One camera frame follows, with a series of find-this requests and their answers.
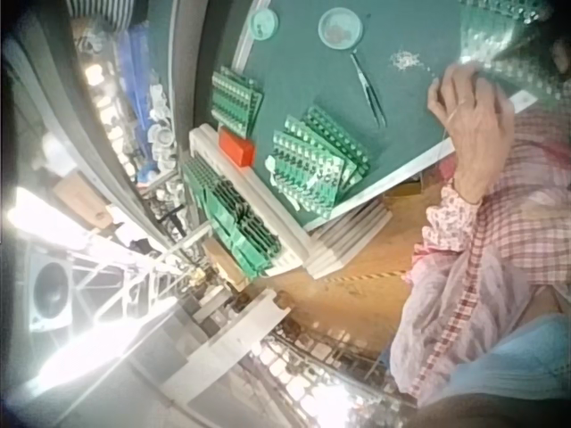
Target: speaker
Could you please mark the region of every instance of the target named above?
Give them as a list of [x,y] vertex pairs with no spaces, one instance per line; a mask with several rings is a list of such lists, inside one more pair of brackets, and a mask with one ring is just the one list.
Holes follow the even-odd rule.
[[71,324],[72,265],[42,252],[29,255],[29,330],[46,332]]

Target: red box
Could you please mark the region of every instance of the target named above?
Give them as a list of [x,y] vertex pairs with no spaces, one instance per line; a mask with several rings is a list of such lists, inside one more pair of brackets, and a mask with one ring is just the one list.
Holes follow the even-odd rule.
[[251,167],[256,149],[250,140],[244,140],[225,128],[219,132],[220,149],[238,166]]

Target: finger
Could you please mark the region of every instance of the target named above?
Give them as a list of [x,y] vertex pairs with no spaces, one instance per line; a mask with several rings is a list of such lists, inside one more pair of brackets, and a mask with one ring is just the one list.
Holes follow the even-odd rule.
[[476,107],[480,110],[494,111],[495,93],[493,86],[485,78],[476,81]]
[[440,93],[442,94],[444,100],[444,107],[446,108],[446,112],[449,116],[453,111],[456,110],[456,106],[458,105],[456,90],[454,89],[454,84],[452,82],[452,75],[457,68],[458,64],[452,64],[446,69],[444,72],[443,84],[440,88]]
[[432,81],[432,84],[428,88],[428,110],[430,110],[440,123],[444,126],[446,125],[446,120],[448,119],[448,115],[446,114],[446,109],[444,106],[438,101],[438,87],[440,86],[440,80],[435,78]]
[[475,98],[472,78],[474,77],[475,73],[475,64],[462,65],[459,66],[456,71],[454,71],[454,74],[452,75],[452,81],[454,82],[459,105],[467,104],[470,107],[474,107]]
[[500,85],[496,85],[496,99],[501,128],[508,134],[514,134],[516,109]]

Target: wooden floor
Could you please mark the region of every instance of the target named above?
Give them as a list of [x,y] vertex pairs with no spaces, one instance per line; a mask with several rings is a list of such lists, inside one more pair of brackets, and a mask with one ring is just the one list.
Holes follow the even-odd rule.
[[347,267],[325,280],[315,281],[296,269],[258,279],[254,287],[288,292],[295,303],[292,317],[298,323],[332,337],[346,332],[350,342],[375,358],[396,331],[409,287],[400,276],[351,277],[410,268],[413,245],[421,241],[421,227],[426,224],[426,208],[438,203],[439,191],[439,185],[431,185],[421,195],[385,199],[393,219]]

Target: stack of circuit boards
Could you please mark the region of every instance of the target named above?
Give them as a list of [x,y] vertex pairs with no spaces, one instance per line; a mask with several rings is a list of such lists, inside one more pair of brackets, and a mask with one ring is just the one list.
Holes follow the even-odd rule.
[[564,79],[551,58],[551,14],[545,0],[459,0],[461,60],[542,99],[559,100]]
[[222,67],[212,75],[212,117],[237,136],[246,138],[261,105],[262,94],[254,80]]
[[232,184],[198,155],[183,171],[197,205],[246,276],[254,279],[270,268],[281,244]]
[[274,186],[323,218],[369,170],[362,146],[316,106],[301,120],[287,117],[272,157]]

